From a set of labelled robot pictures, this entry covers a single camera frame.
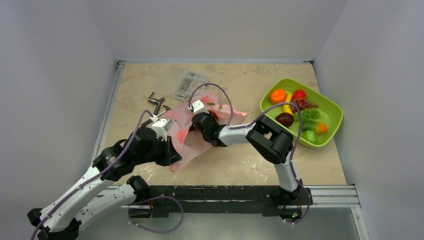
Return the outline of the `pink plastic bag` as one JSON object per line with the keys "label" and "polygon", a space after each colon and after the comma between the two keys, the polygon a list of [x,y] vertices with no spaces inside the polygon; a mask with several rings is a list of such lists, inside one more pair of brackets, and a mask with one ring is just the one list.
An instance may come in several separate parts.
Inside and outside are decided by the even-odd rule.
{"label": "pink plastic bag", "polygon": [[[219,124],[226,124],[230,120],[230,106],[223,104],[217,94],[212,92],[197,93],[192,101],[197,100],[201,100],[209,111],[216,112]],[[187,102],[165,112],[162,116],[173,121],[167,135],[171,137],[173,147],[181,155],[181,160],[169,167],[173,173],[182,169],[191,160],[212,147],[210,143],[204,141],[199,131],[192,128],[191,120],[193,116],[194,114],[188,109]]]}

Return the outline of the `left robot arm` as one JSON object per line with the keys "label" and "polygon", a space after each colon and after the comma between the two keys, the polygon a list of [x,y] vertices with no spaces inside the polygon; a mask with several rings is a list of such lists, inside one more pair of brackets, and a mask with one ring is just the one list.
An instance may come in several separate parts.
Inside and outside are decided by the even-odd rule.
{"label": "left robot arm", "polygon": [[182,159],[175,150],[165,127],[152,126],[135,129],[128,139],[105,148],[85,174],[59,199],[45,208],[34,208],[28,220],[35,227],[31,239],[74,240],[83,227],[96,218],[124,205],[151,205],[159,196],[140,176],[132,176],[113,193],[97,198],[103,190],[135,166],[155,163],[168,167]]}

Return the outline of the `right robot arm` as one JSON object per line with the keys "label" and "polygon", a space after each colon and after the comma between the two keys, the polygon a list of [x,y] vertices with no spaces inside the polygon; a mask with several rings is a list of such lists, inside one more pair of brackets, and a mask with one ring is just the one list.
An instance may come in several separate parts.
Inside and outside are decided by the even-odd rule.
{"label": "right robot arm", "polygon": [[294,137],[285,128],[263,115],[253,124],[228,126],[219,124],[210,113],[197,113],[191,119],[194,128],[203,140],[213,147],[228,147],[235,144],[250,144],[275,167],[280,196],[288,204],[301,195],[301,178],[295,173],[292,162]]}

